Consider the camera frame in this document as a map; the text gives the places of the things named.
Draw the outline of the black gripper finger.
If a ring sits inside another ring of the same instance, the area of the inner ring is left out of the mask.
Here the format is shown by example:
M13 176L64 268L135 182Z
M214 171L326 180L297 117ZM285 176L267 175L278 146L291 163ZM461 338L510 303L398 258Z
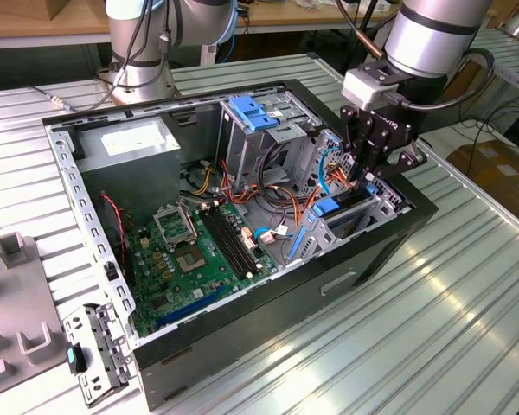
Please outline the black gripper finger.
M347 175L349 182L362 182L368 175L383 177L382 116L371 111L365 112L352 105L340 109L343 126L342 148L354 161Z
M420 150L416 144L409 144L400 148L398 153L392 154L387 160L387 163L382 167L382 178L397 176L419 167L426 161L426 153Z

